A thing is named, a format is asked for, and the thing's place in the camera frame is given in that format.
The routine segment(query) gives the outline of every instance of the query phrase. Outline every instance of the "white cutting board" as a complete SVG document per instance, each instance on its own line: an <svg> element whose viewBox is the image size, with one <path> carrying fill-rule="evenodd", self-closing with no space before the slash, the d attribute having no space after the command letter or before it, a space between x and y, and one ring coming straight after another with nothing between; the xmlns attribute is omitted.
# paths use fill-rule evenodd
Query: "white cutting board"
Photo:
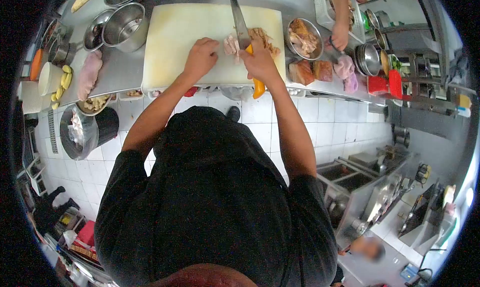
<svg viewBox="0 0 480 287"><path fill-rule="evenodd" d="M285 80L285 46L280 11L241 6L247 27L262 27L272 44L280 49L275 58L278 72ZM198 84L253 84L247 79L243 62L234 63L232 55L223 51L223 39L237 36L230 5L179 3L155 6L148 28L143 88L169 86L183 71L187 56L197 39L209 37L220 41L217 64Z"/></svg>

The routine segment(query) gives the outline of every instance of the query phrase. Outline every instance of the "chef's knife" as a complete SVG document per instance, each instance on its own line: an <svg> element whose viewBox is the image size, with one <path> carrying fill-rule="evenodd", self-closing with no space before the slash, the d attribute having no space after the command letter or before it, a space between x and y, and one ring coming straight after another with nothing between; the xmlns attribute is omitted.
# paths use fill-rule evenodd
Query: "chef's knife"
<svg viewBox="0 0 480 287"><path fill-rule="evenodd" d="M245 50L249 54L253 54L254 50L252 48L252 41L248 35L247 25L243 19L243 14L240 9L239 3L237 0L230 0L232 6L233 21L235 22L235 30L237 30L238 44L241 50ZM263 82L253 78L255 84L255 91L253 93L253 98L260 98L265 92L265 84Z"/></svg>

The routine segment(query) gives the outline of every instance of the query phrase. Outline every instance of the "tile floor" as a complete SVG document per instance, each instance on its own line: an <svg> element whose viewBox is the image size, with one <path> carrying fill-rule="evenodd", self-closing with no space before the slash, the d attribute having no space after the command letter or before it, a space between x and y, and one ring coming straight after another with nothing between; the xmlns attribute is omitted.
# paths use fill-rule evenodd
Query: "tile floor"
<svg viewBox="0 0 480 287"><path fill-rule="evenodd" d="M383 116L368 112L367 104L329 98L293 98L293 101L312 139L317 164L362 151L375 153L376 147L391 143L390 124L384 122ZM46 164L45 185L49 193L61 185L66 189L66 194L57 197L55 205L71 197L87 218L96 219L106 183L128 130L151 102L145 97L109 104L119 115L119 134L81 161L70 159L61 146L58 125L65 107L55 110L54 114L58 154L51 149L47 114L44 112L39 115L35 138L42 163ZM223 113L232 105L239 107L242 115L240 121L257 137L288 183L280 157L277 116L270 94L243 102L230 100L219 91L210 94L200 92L191 98L182 98L174 112L185 111L194 105L214 107ZM150 175L154 161L151 152L144 164L147 175Z"/></svg>

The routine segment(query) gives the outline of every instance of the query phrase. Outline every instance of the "stainless steel counter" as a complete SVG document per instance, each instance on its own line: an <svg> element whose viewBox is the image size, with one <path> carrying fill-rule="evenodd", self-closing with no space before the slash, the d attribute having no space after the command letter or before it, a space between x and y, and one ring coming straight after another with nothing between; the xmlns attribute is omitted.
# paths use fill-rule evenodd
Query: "stainless steel counter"
<svg viewBox="0 0 480 287"><path fill-rule="evenodd" d="M62 16L61 22L73 29L73 33L70 38L70 43L78 45L77 53L70 63L73 68L74 74L79 74L82 64L87 56L81 48L81 41L83 34L89 22L95 15L105 10L103 0L90 0L75 14L70 12L71 5L75 0L69 0L66 5L65 13ZM303 17L316 23L315 20L315 4L314 0L238 0L243 5L259 6L264 8L276 9L282 12L282 20L284 30L286 29L288 22L296 17ZM150 16L153 7L160 4L168 3L182 3L182 2L195 2L195 3L218 3L229 4L230 0L143 0L142 4L145 6L147 15ZM330 31L317 26L322 36L330 35ZM133 53L123 53L114 48L102 47L104 65L98 75L98 80L95 89L90 93L90 97L98 96L102 94L108 94L112 92L118 92L123 90L129 90L139 88L141 86L143 77L143 66L145 56L145 45L139 50ZM288 64L297 57L285 46L285 62ZM343 82L334 76L333 82L321 82L315 81L309 86L293 83L287 75L286 85L290 87L302 88L311 91L316 91L325 94L331 94L341 97L349 97L365 102L373 102L384 104L385 100L379 97L373 97L368 94L365 84L365 78L361 75L357 75L359 79L358 91L354 94L347 94L343 91ZM71 87L65 91L61 98L61 105L76 102L77 98L77 82L74 76Z"/></svg>

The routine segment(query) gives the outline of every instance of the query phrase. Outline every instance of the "knife blade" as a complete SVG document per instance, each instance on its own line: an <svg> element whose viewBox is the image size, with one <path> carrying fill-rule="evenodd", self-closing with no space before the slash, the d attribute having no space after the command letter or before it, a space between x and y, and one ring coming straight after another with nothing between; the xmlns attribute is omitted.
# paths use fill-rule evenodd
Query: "knife blade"
<svg viewBox="0 0 480 287"><path fill-rule="evenodd" d="M250 36L248 35L247 25L243 19L243 14L237 0L230 0L232 6L233 21L235 23L235 30L237 31L238 44L241 50L246 50L251 44Z"/></svg>

